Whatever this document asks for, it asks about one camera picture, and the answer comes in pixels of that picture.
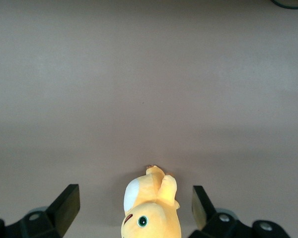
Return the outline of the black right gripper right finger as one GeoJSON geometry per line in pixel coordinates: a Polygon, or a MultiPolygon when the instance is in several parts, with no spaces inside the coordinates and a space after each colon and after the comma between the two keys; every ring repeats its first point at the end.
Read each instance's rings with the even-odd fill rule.
{"type": "Polygon", "coordinates": [[[288,238],[288,233],[272,221],[242,223],[230,210],[216,209],[202,186],[193,186],[192,213],[197,229],[191,238],[288,238]]]}

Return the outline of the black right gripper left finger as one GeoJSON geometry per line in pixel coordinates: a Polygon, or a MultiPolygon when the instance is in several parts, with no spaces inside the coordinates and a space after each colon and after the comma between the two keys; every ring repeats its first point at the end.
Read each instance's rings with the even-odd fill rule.
{"type": "Polygon", "coordinates": [[[70,184],[48,207],[32,209],[8,226],[0,219],[0,238],[62,238],[79,210],[79,185],[70,184]]]}

